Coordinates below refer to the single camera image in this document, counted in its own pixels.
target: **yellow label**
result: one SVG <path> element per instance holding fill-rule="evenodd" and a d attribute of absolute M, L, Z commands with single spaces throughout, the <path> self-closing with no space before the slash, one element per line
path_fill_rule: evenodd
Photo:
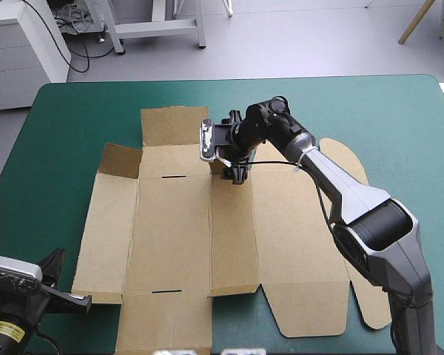
<path fill-rule="evenodd" d="M 0 334 L 10 337 L 16 342 L 20 342 L 24 337 L 24 330 L 13 323 L 0 320 Z"/>

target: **wooden chair leg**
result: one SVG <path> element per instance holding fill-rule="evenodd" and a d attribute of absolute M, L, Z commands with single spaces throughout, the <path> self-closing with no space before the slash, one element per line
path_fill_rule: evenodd
<path fill-rule="evenodd" d="M 423 19 L 424 15 L 431 8 L 433 3 L 434 3 L 434 0 L 426 0 L 426 2 L 422 5 L 420 10 L 414 16 L 413 20 L 411 21 L 411 23 L 409 24 L 409 26 L 406 28 L 405 32 L 401 36 L 400 40 L 398 41 L 399 44 L 403 44 L 406 42 L 409 35 L 411 35 L 411 32 L 413 32 L 413 30 L 416 28 L 417 24 L 420 23 L 420 21 Z"/>

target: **cabinet drawer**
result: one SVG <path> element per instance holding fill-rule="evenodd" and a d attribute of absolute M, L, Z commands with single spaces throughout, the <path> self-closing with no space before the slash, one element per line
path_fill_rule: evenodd
<path fill-rule="evenodd" d="M 0 71 L 40 67 L 41 64 L 32 47 L 0 49 Z"/>
<path fill-rule="evenodd" d="M 41 67 L 0 72 L 0 109 L 31 106 L 38 90 L 49 82 Z"/>
<path fill-rule="evenodd" d="M 30 42 L 19 24 L 0 25 L 0 48 L 29 46 Z"/>

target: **cardboard box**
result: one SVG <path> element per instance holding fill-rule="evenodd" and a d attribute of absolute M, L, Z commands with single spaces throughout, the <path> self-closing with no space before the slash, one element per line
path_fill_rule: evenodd
<path fill-rule="evenodd" d="M 352 282 L 366 324 L 390 322 L 386 294 L 337 251 L 310 177 L 253 166 L 241 186 L 199 159 L 206 107 L 142 110 L 143 152 L 108 143 L 95 178 L 73 292 L 121 303 L 116 352 L 212 345 L 212 299 L 259 285 L 286 337 L 345 331 Z M 321 149 L 366 182 L 344 145 Z M 283 160 L 262 144 L 256 160 Z"/>

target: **cable tie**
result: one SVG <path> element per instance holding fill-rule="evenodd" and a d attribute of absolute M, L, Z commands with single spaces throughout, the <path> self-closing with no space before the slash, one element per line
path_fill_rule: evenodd
<path fill-rule="evenodd" d="M 316 146 L 311 146 L 310 148 L 306 149 L 299 157 L 299 159 L 297 160 L 296 163 L 296 167 L 295 167 L 295 172 L 299 172 L 300 170 L 303 169 L 303 166 L 301 165 L 301 161 L 304 158 L 304 155 L 308 154 L 310 151 L 312 151 L 313 149 L 317 149 Z"/>

